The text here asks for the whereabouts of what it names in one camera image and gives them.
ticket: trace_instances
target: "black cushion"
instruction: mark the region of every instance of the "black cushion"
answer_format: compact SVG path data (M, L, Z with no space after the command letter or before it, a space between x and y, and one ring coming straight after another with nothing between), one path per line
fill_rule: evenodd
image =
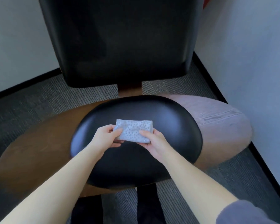
M203 0L39 0L72 87L187 73Z
M97 128L116 124L116 119L152 120L168 143L194 163L202 148L202 136L193 117L181 105L161 96L134 96L107 101L90 111L71 142L75 156L92 140ZM170 178L165 167L143 147L124 142L109 148L94 166L88 183L101 188L135 187Z

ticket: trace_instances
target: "forearm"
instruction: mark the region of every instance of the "forearm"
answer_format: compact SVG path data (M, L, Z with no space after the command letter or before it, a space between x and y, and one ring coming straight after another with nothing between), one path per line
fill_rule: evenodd
M216 223L219 213L237 198L207 174L169 149L164 165L198 221Z
M0 224L65 223L94 165L101 157L91 145L32 192Z

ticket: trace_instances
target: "black backrest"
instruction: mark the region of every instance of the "black backrest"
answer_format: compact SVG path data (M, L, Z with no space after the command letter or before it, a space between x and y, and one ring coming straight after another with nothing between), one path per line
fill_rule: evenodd
M61 71L82 88L183 76L203 0L39 0Z

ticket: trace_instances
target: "gray sleeve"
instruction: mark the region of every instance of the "gray sleeve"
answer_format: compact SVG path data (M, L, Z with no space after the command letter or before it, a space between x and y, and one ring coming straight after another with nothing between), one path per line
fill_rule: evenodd
M216 224L277 224L265 212L246 200L228 205L217 217Z

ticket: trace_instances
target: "person's left hand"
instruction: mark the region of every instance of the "person's left hand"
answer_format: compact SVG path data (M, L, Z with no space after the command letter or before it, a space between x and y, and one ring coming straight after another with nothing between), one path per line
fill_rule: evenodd
M107 125L98 128L89 145L103 153L110 147L119 147L124 141L115 138L121 134L122 129L113 131L114 127L115 125Z

